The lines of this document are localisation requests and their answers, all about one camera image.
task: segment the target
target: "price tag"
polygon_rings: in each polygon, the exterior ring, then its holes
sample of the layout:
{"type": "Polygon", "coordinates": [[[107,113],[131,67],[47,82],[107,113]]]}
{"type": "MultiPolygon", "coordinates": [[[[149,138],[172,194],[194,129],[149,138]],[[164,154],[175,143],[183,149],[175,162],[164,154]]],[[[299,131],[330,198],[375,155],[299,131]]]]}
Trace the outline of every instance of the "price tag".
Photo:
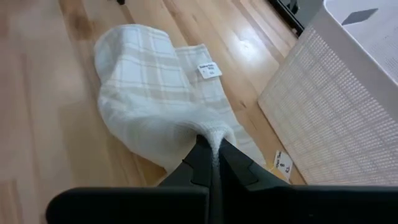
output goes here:
{"type": "Polygon", "coordinates": [[[215,62],[198,65],[198,69],[204,79],[222,75],[221,70],[215,62]]]}
{"type": "Polygon", "coordinates": [[[289,180],[293,169],[293,161],[288,154],[276,151],[274,166],[289,180]]]}

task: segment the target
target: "hardwood floorboard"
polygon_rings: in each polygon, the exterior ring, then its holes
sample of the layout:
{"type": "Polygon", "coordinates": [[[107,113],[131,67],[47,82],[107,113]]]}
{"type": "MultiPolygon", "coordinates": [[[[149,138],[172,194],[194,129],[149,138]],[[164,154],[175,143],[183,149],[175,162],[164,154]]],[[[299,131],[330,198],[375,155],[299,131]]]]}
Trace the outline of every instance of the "hardwood floorboard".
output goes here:
{"type": "MultiPolygon", "coordinates": [[[[109,133],[96,105],[94,44],[134,23],[166,31],[175,47],[204,43],[268,165],[285,151],[257,98],[296,38],[265,1],[0,1],[0,223],[44,223],[51,198],[72,187],[152,186],[165,176],[109,133]]],[[[297,169],[290,182],[305,183],[297,169]]]]}

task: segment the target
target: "plaid towel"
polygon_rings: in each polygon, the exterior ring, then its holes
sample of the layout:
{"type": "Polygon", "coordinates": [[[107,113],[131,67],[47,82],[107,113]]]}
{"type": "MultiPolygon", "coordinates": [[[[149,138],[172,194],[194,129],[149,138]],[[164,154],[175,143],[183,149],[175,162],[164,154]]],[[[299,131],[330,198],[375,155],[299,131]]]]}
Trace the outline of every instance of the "plaid towel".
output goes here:
{"type": "Polygon", "coordinates": [[[215,153],[226,138],[264,166],[219,77],[204,79],[197,70],[208,62],[212,59],[204,45],[175,49],[161,30],[141,25],[111,29],[95,45],[98,108],[105,124],[132,152],[167,172],[189,153],[197,134],[215,153]]]}

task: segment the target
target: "towel fold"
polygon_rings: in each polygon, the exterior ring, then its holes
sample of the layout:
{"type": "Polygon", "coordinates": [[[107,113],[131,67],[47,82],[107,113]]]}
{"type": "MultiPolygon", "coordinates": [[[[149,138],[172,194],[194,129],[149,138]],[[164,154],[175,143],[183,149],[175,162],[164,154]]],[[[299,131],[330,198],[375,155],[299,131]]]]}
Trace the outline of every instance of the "towel fold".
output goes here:
{"type": "Polygon", "coordinates": [[[107,31],[95,45],[98,108],[105,124],[130,151],[167,172],[189,153],[197,134],[214,152],[225,138],[264,166],[219,77],[204,79],[197,70],[208,62],[204,45],[175,49],[161,30],[124,25],[107,31]]]}

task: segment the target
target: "white basket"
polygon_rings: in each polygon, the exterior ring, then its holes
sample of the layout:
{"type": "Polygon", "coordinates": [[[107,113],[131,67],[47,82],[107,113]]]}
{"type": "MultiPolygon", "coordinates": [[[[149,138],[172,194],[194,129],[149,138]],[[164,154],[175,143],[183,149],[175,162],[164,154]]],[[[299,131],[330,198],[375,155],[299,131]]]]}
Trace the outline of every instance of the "white basket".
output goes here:
{"type": "Polygon", "coordinates": [[[397,83],[398,1],[330,0],[259,105],[309,184],[398,185],[397,83]]]}

